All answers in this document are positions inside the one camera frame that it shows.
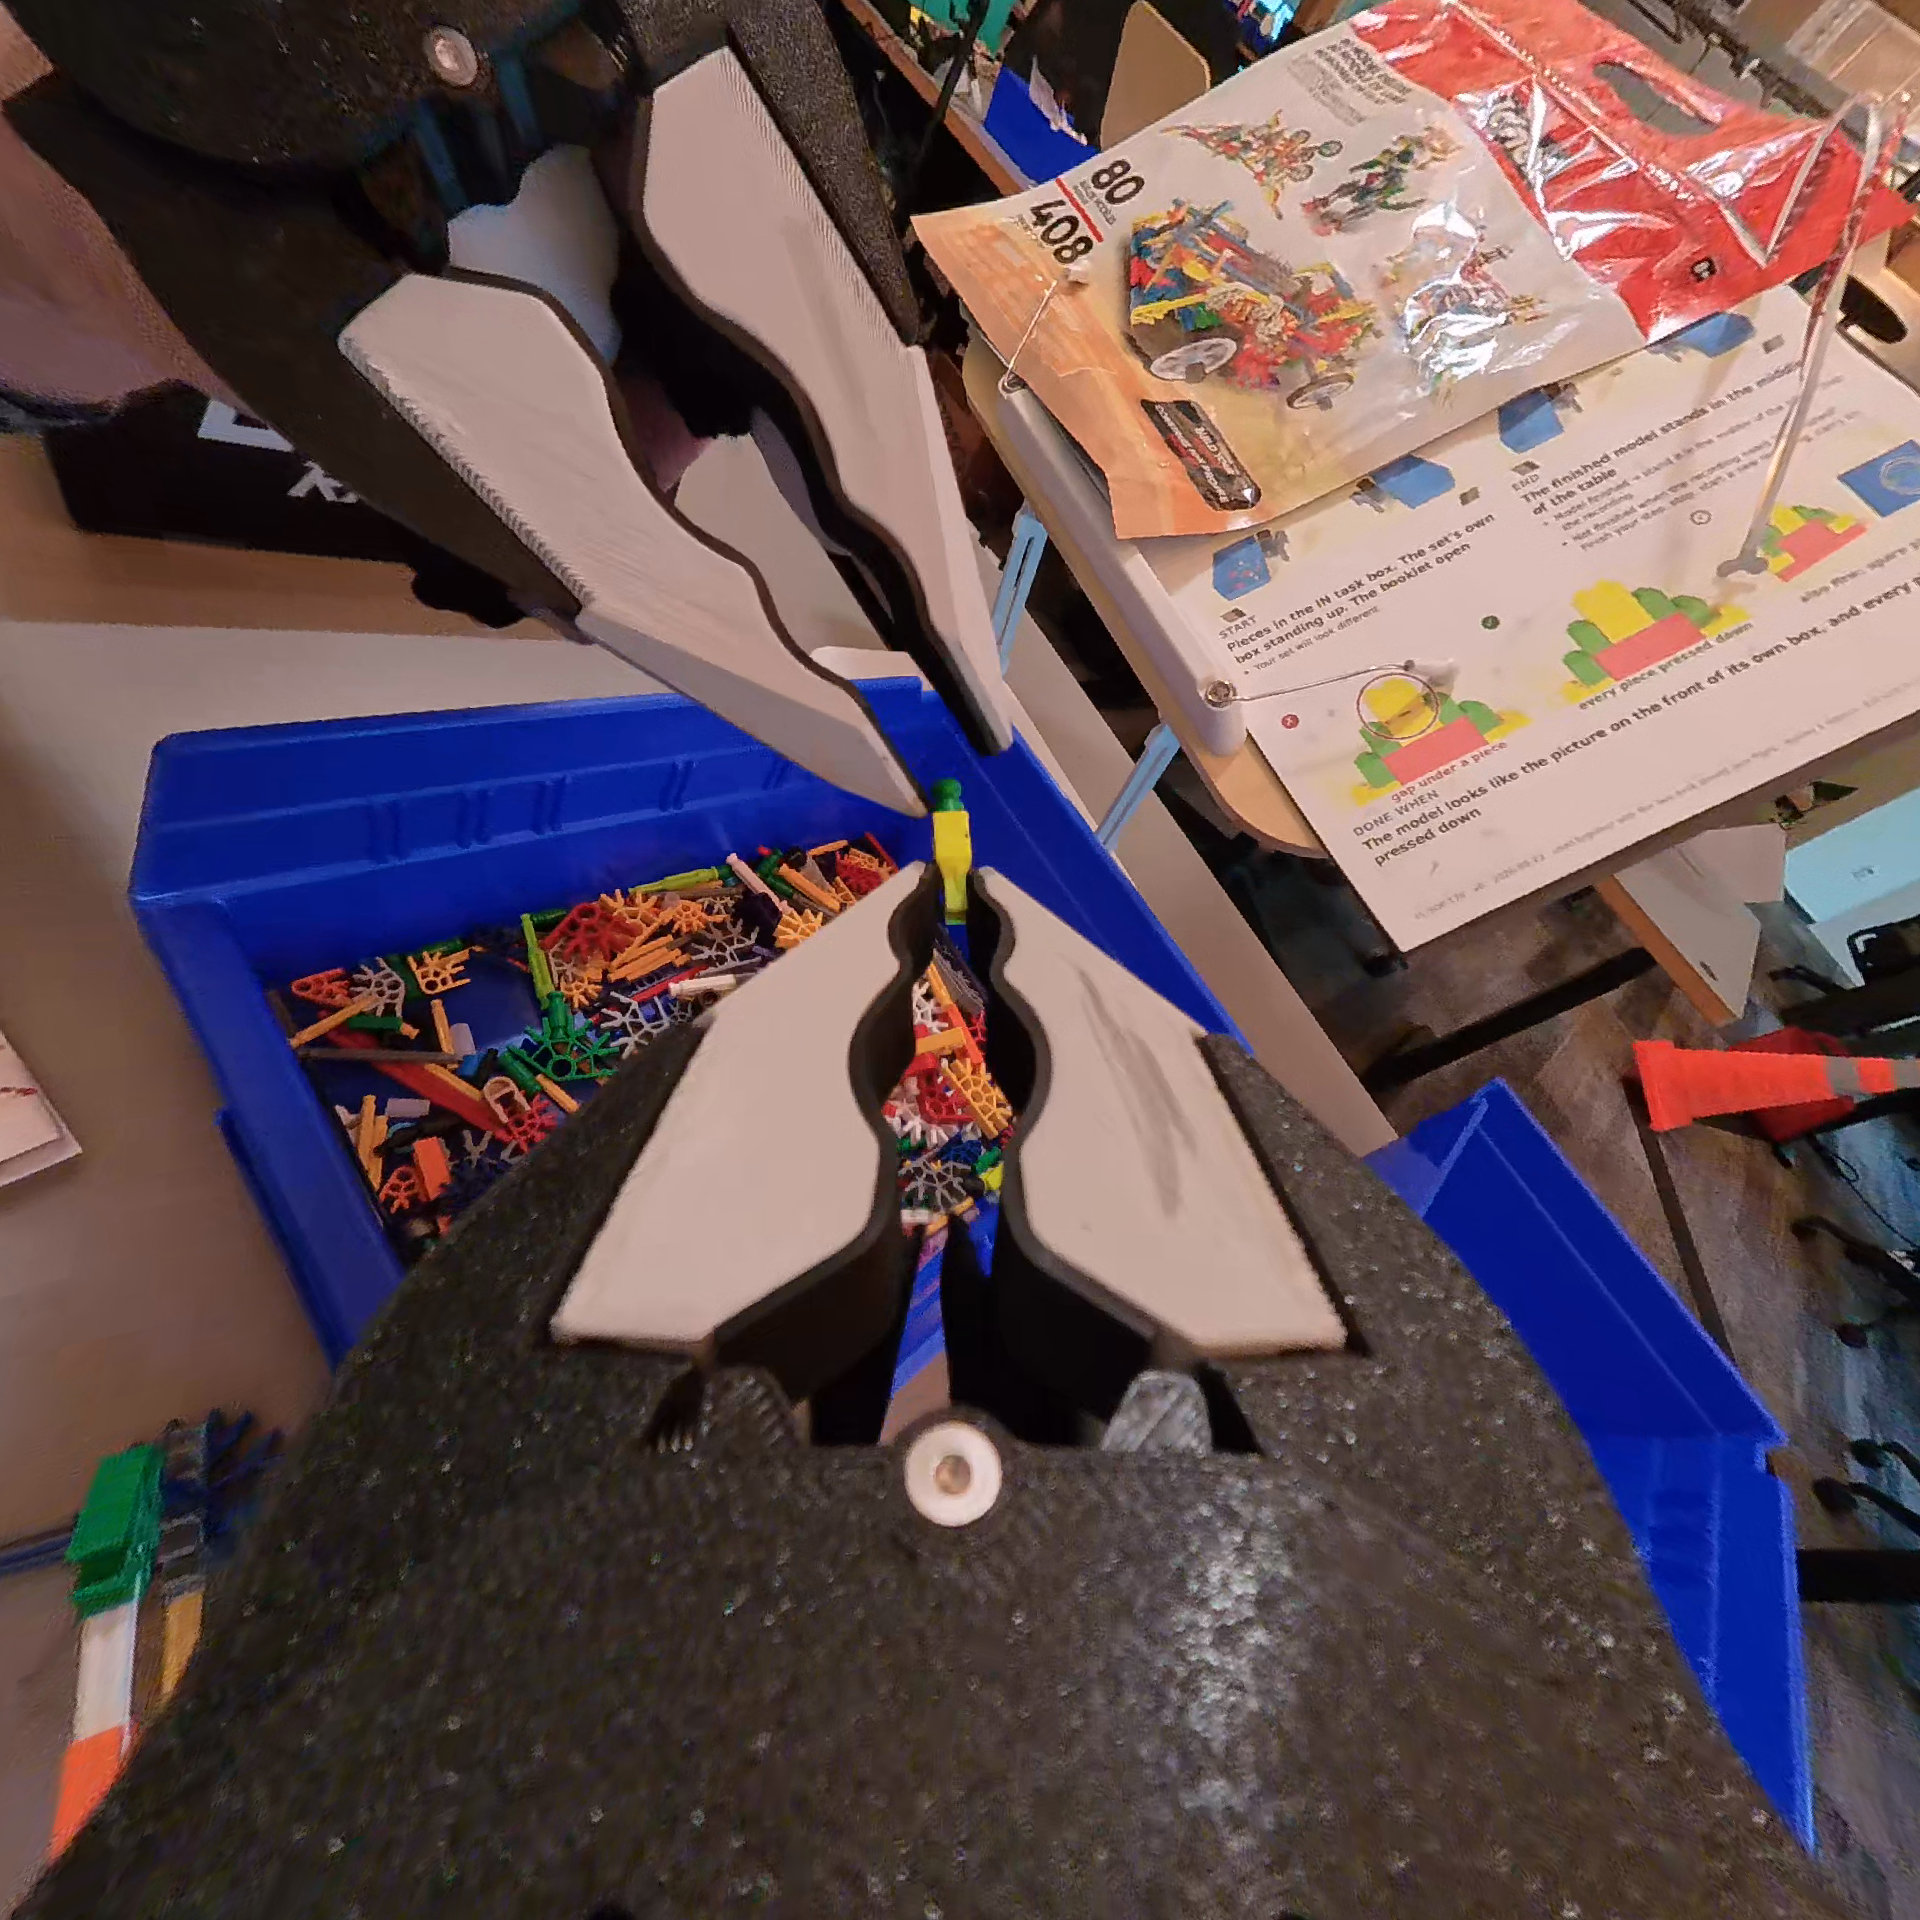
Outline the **toy set packaging bag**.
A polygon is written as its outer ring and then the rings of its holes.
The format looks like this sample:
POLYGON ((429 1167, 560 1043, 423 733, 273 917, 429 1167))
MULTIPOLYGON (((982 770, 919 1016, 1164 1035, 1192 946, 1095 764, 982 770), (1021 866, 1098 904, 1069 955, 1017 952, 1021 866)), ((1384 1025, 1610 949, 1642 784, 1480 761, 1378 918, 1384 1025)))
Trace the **toy set packaging bag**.
POLYGON ((1374 6, 915 235, 1119 542, 1233 534, 1901 226, 1907 105, 1776 112, 1586 6, 1374 6))

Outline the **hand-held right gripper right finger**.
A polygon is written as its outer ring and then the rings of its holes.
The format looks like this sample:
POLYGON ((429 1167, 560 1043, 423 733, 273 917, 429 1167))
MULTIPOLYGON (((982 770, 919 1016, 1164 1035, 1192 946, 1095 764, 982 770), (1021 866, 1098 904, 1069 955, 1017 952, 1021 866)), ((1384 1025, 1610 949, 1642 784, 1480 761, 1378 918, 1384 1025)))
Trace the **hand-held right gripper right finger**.
POLYGON ((1064 1400, 1350 1345, 1215 1035, 999 871, 973 878, 985 1059, 1015 1109, 993 1325, 1064 1400))

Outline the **blue yellow rod model frame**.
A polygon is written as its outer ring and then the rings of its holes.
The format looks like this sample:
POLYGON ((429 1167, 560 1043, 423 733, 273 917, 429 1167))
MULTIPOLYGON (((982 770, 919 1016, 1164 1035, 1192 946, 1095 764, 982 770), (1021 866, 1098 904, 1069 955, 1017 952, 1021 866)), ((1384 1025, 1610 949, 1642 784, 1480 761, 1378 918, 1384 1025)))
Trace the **blue yellow rod model frame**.
MULTIPOLYGON (((215 1571, 232 1562, 237 1539, 259 1509, 265 1478, 283 1455, 283 1434, 265 1429, 254 1410, 215 1407, 200 1421, 166 1424, 146 1444, 160 1451, 159 1555, 144 1599, 157 1606, 159 1622, 159 1668, 148 1684, 148 1708, 157 1711, 171 1702, 200 1647, 208 1587, 215 1571)), ((4 1576, 61 1569, 71 1594, 74 1582, 65 1553, 83 1507, 55 1526, 6 1539, 4 1576)))

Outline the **white board holder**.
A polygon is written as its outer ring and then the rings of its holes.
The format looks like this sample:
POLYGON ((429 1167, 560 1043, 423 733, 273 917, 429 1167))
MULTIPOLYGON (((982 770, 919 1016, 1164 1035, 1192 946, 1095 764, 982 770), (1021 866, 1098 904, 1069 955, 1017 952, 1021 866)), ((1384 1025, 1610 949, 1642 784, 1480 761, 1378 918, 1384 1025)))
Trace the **white board holder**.
POLYGON ((1248 750, 1248 722, 1236 705, 1211 699, 1211 688, 1226 685, 1224 653, 1202 632, 1198 621, 1179 607, 1145 548, 1114 535, 1110 497, 1069 433, 1035 393, 1006 393, 1003 375, 999 356, 974 329, 964 386, 978 423, 1021 486, 1022 504, 1064 555, 1078 590, 1106 622, 1159 719, 1173 728, 1206 775, 1217 775, 1248 750))

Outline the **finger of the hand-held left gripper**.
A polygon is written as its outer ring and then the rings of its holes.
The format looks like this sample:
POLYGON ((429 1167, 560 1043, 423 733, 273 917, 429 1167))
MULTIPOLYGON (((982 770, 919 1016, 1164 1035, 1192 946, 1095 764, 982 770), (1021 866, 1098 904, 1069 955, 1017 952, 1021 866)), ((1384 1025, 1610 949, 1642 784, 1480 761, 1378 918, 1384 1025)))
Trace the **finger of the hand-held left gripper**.
POLYGON ((651 265, 757 371, 811 524, 860 570, 980 753, 1015 741, 928 358, 900 339, 742 55, 658 84, 636 134, 651 265))
POLYGON ((686 524, 630 455, 594 337, 549 289, 409 274, 340 351, 560 579, 577 637, 830 785, 927 815, 862 696, 804 655, 761 574, 686 524))

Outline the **wooden side table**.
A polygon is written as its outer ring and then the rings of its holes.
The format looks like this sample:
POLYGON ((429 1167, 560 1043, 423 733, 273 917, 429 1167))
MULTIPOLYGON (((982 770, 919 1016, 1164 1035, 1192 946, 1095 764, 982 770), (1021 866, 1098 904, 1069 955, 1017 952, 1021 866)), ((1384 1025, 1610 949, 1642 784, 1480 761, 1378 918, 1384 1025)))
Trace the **wooden side table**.
MULTIPOLYGON (((1006 660, 1015 655, 1017 630, 1029 614, 1030 584, 1045 548, 1058 552, 1040 520, 1022 504, 996 600, 996 632, 1006 660)), ((1171 737, 1173 750, 1196 770, 1233 830, 1251 835, 1271 853, 1296 858, 1327 854, 1318 835, 1308 826, 1308 818, 1256 743, 1248 743, 1248 750, 1224 770, 1206 775, 1189 757, 1173 728, 1159 719, 1159 711, 1156 722, 1171 737)), ((1726 1028, 1748 1016, 1752 988, 1735 979, 1720 982, 1715 968, 1724 964, 1730 975, 1738 975, 1743 938, 1762 934, 1762 927, 1748 901, 1716 901, 1707 886, 1707 875, 1676 861, 1676 853, 1678 845, 1658 854, 1639 849, 1627 858, 1627 867, 1619 873, 1586 871, 1578 878, 1549 882, 1526 899, 1526 909, 1542 901, 1569 901, 1577 890, 1595 890, 1627 929, 1630 945, 1648 952, 1669 973, 1671 982, 1702 1017, 1716 1028, 1726 1028)))

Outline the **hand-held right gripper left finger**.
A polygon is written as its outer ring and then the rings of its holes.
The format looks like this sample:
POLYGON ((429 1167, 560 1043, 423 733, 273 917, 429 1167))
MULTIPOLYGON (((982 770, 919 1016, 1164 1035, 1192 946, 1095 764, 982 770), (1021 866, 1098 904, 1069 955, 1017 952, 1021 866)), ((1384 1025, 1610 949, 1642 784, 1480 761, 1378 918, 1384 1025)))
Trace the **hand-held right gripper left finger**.
POLYGON ((563 1348, 772 1374, 804 1404, 905 1309, 900 1150, 932 867, 905 866, 697 1024, 697 1047, 549 1325, 563 1348))

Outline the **pile of colourful construction pieces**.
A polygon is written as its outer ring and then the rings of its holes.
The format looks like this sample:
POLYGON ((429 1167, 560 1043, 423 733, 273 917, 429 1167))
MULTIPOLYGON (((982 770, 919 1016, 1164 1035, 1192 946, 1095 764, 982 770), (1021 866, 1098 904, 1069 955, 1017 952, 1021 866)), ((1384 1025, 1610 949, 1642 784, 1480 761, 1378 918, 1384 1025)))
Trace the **pile of colourful construction pieces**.
MULTIPOLYGON (((713 1016, 897 873, 876 835, 761 845, 311 970, 269 989, 269 1003, 331 1105, 385 1243, 414 1266, 618 1070, 713 1016)), ((900 1226, 932 1244, 998 1203, 1015 1133, 985 1059, 987 1003, 966 923, 945 918, 911 1016, 913 1057, 883 1118, 900 1150, 900 1226)))

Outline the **person's left forearm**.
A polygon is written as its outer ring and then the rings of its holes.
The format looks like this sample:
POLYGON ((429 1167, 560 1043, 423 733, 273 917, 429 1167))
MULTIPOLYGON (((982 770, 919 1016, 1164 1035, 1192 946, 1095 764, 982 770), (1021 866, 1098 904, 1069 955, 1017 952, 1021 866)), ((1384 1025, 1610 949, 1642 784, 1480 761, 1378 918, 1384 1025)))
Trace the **person's left forearm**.
POLYGON ((217 379, 84 196, 4 126, 4 433, 111 419, 164 386, 217 379))

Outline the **model instruction booklet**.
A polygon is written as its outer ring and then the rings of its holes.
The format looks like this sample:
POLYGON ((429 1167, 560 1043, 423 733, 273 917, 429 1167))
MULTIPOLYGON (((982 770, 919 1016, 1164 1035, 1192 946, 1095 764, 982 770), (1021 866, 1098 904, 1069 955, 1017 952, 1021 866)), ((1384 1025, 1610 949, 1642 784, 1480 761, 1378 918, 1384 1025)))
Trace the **model instruction booklet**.
POLYGON ((4 1189, 71 1163, 80 1140, 11 1038, 4 1038, 4 1189))

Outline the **black printed box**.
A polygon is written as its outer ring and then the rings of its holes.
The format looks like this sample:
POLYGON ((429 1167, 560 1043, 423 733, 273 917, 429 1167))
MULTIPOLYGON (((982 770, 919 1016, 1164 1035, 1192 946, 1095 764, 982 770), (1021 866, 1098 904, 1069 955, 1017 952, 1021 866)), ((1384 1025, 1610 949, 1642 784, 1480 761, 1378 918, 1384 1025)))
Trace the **black printed box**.
POLYGON ((426 546, 265 422, 171 386, 41 437, 84 534, 421 563, 426 546))

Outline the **white instruction board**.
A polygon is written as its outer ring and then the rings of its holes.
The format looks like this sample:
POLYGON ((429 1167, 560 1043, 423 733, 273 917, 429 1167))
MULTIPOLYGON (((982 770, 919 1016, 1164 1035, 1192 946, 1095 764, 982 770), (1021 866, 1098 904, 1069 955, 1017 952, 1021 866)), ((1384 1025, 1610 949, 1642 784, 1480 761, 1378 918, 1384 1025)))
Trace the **white instruction board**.
POLYGON ((1166 566, 1400 949, 1916 718, 1916 390, 1773 292, 1166 566))

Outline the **orange grey striped cone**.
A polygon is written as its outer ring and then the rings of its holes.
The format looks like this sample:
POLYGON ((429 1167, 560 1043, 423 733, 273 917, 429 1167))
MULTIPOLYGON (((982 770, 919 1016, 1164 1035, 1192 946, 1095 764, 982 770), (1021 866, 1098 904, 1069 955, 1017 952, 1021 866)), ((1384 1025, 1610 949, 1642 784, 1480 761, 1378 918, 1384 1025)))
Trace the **orange grey striped cone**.
POLYGON ((1854 1121, 1873 1100, 1919 1093, 1912 1059, 1773 1043, 1716 1052, 1648 1038, 1636 1043, 1636 1075, 1655 1133, 1762 1114, 1789 1118, 1792 1138, 1817 1123, 1854 1121))

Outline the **blue plastic storage bin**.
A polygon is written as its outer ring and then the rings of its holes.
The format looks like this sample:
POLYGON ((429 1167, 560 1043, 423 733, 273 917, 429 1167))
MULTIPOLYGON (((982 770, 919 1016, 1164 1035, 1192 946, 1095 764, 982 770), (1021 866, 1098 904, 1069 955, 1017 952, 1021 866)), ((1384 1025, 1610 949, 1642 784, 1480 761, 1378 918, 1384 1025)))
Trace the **blue plastic storage bin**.
POLYGON ((1702 1694, 1817 1849, 1799 1539, 1773 1471, 1786 1429, 1505 1081, 1368 1163, 1558 1392, 1702 1694))
MULTIPOLYGON (((974 753, 919 681, 862 681, 858 695, 927 793, 946 775, 964 785, 974 875, 1006 873, 1210 1034, 1239 1038, 1026 743, 974 753)), ((761 845, 880 835, 900 871, 928 866, 928 816, 883 821, 880 803, 663 696, 160 743, 131 899, 326 1356, 350 1354, 404 1272, 269 988, 761 845)), ((932 867, 932 945, 937 920, 932 867)), ((530 1237, 535 1254, 560 1254, 563 1295, 693 1047, 697 1025, 618 1070, 599 1109, 563 1123, 487 1210, 459 1219, 468 1235, 445 1237, 437 1277, 458 1283, 454 1257, 510 1254, 515 1203, 534 1210, 538 1179, 557 1174, 563 1219, 530 1237)), ((534 1312, 549 1336, 560 1302, 534 1312)))

